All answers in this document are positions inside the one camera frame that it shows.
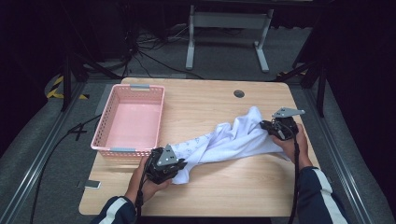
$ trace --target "light wood table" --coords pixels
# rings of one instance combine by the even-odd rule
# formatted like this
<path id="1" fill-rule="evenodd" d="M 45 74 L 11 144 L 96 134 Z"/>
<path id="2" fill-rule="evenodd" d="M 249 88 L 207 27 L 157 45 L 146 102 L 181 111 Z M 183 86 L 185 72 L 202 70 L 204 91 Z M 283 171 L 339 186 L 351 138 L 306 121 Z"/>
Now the light wood table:
<path id="1" fill-rule="evenodd" d="M 141 83 L 165 87 L 159 146 L 181 143 L 214 131 L 216 125 L 245 115 L 252 106 L 262 118 L 281 106 L 296 108 L 284 83 L 125 78 L 121 83 Z M 233 95 L 245 93 L 243 98 Z M 296 122 L 302 123 L 300 116 Z M 309 157 L 318 160 L 308 138 Z M 96 215 L 106 201 L 123 195 L 136 161 L 114 162 L 99 153 L 90 179 L 99 180 L 99 189 L 85 189 L 79 211 Z M 158 192 L 142 207 L 142 216 L 164 217 L 287 217 L 292 207 L 294 165 L 276 154 L 202 164 L 190 172 L 190 182 L 171 185 Z"/>

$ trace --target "sleeve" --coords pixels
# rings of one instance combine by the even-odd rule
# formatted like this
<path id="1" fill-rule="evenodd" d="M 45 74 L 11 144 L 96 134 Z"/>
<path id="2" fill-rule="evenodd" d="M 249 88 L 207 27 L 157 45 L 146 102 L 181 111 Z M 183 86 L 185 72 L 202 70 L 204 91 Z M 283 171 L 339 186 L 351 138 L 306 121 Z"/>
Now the sleeve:
<path id="1" fill-rule="evenodd" d="M 130 224 L 134 221 L 134 204 L 126 197 L 112 197 L 91 224 Z"/>
<path id="2" fill-rule="evenodd" d="M 349 223 L 344 206 L 318 168 L 303 168 L 298 188 L 297 214 L 300 223 Z"/>

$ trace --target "person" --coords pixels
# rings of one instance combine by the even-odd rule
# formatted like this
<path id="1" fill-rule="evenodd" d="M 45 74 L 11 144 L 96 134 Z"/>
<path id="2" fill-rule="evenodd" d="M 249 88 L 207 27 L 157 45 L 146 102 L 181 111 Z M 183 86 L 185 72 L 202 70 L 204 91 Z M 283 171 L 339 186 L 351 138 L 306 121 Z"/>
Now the person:
<path id="1" fill-rule="evenodd" d="M 297 124 L 297 126 L 299 132 L 296 134 L 296 141 L 300 148 L 300 175 L 297 199 L 299 222 L 301 224 L 349 223 L 345 208 L 339 198 L 333 193 L 325 174 L 319 168 L 313 166 L 312 161 L 309 160 L 308 144 L 303 125 Z M 275 144 L 283 148 L 286 155 L 295 163 L 294 140 L 281 141 L 273 135 L 271 135 L 271 138 Z M 144 157 L 133 173 L 125 195 L 109 199 L 100 214 L 92 220 L 91 224 L 129 224 L 135 220 L 136 211 L 134 202 L 147 159 L 148 157 Z M 147 180 L 142 188 L 143 202 L 152 198 L 157 191 L 166 189 L 170 183 L 170 179 L 160 185 Z"/>

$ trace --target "crumpled white garment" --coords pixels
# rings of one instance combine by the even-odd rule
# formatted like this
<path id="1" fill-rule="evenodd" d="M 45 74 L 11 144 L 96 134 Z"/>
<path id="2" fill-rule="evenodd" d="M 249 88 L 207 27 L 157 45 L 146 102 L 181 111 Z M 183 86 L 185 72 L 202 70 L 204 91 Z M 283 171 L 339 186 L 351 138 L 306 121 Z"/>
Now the crumpled white garment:
<path id="1" fill-rule="evenodd" d="M 245 116 L 236 118 L 233 126 L 230 123 L 221 123 L 213 133 L 171 145 L 176 156 L 187 162 L 184 169 L 178 171 L 172 183 L 188 183 L 190 170 L 207 162 L 227 161 L 270 152 L 279 153 L 288 160 L 283 149 L 262 129 L 261 121 L 262 114 L 259 108 L 253 106 Z"/>

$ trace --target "plastic basket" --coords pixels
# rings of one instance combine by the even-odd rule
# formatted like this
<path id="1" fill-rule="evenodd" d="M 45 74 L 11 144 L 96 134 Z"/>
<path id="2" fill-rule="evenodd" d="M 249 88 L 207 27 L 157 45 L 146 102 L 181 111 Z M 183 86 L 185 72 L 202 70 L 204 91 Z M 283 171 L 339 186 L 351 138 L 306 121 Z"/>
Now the plastic basket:
<path id="1" fill-rule="evenodd" d="M 103 157 L 149 155 L 158 144 L 163 97 L 163 86 L 114 85 L 91 148 Z"/>

